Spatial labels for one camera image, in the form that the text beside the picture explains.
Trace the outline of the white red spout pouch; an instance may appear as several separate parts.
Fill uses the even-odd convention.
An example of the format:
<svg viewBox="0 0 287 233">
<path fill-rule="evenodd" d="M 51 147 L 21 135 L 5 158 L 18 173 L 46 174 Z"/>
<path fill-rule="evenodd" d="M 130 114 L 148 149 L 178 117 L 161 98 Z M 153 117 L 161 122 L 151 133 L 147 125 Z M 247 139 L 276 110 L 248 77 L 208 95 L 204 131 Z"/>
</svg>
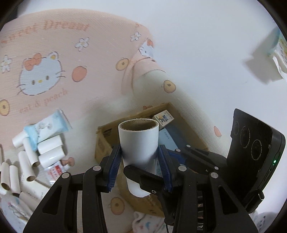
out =
<svg viewBox="0 0 287 233">
<path fill-rule="evenodd" d="M 57 179 L 70 168 L 69 164 L 63 164 L 62 161 L 57 161 L 53 165 L 44 169 L 47 180 L 50 185 L 53 185 Z"/>
</svg>

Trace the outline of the light blue box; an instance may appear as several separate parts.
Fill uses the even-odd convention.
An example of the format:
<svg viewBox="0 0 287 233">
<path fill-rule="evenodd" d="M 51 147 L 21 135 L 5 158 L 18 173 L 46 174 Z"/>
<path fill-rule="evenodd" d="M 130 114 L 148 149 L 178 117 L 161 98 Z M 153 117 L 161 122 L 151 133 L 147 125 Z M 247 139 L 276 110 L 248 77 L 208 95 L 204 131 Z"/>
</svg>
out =
<svg viewBox="0 0 287 233">
<path fill-rule="evenodd" d="M 165 145 L 169 150 L 183 149 L 187 141 L 175 124 L 168 124 L 159 131 L 159 145 Z"/>
</svg>

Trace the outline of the small white printed box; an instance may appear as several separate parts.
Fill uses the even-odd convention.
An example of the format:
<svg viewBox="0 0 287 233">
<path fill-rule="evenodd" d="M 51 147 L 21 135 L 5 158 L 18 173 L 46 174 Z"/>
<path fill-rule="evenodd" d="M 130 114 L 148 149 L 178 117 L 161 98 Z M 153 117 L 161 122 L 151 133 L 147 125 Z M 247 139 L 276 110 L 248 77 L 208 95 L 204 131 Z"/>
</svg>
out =
<svg viewBox="0 0 287 233">
<path fill-rule="evenodd" d="M 158 114 L 155 114 L 152 119 L 159 123 L 159 130 L 161 130 L 172 122 L 174 117 L 168 112 L 168 110 L 164 110 Z"/>
</svg>

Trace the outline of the blue white wipes pack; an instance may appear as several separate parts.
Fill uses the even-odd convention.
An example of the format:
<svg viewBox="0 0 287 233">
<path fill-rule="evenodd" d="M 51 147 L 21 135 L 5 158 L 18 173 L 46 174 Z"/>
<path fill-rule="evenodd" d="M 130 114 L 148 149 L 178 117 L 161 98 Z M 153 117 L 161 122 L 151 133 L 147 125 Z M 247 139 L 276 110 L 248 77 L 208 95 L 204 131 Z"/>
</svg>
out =
<svg viewBox="0 0 287 233">
<path fill-rule="evenodd" d="M 32 150 L 36 151 L 40 142 L 67 132 L 71 128 L 71 124 L 64 112 L 61 109 L 57 109 L 53 114 L 38 123 L 25 126 L 24 131 L 28 135 Z"/>
</svg>

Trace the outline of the pink Hello Kitty bed sheet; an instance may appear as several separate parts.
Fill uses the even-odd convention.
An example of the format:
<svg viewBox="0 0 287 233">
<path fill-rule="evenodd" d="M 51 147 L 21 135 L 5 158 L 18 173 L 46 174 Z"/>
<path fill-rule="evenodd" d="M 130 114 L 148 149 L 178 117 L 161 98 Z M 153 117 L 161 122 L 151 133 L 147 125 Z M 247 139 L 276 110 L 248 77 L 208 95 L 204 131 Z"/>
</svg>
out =
<svg viewBox="0 0 287 233">
<path fill-rule="evenodd" d="M 95 159 L 98 127 L 171 103 L 207 145 L 226 155 L 227 144 L 190 94 L 194 78 L 165 72 L 153 58 L 143 25 L 103 12 L 58 9 L 16 18 L 1 29 L 1 147 L 14 163 L 23 146 L 12 139 L 25 126 L 61 109 L 74 172 Z"/>
</svg>

